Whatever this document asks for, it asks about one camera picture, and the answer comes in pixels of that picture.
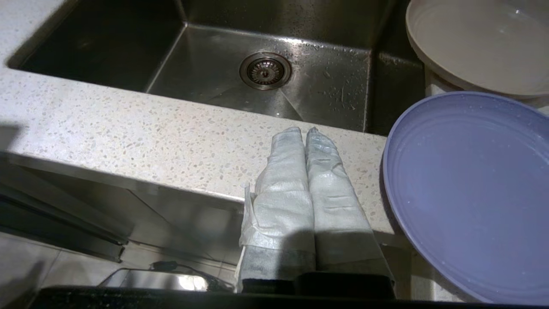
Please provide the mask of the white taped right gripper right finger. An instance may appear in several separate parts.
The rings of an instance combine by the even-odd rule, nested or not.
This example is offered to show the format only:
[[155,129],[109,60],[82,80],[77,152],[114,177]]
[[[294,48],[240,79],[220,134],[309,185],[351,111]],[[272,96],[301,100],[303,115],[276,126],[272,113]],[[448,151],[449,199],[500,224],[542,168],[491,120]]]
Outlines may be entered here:
[[393,278],[335,143],[317,128],[305,145],[317,270]]

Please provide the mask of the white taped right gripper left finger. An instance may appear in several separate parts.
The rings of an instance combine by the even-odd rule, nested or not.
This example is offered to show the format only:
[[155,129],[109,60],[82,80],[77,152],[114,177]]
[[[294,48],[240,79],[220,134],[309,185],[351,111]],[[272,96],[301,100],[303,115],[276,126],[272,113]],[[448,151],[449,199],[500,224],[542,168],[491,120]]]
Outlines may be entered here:
[[290,127],[272,138],[267,165],[253,190],[245,188],[237,291],[292,289],[314,272],[314,212],[302,132]]

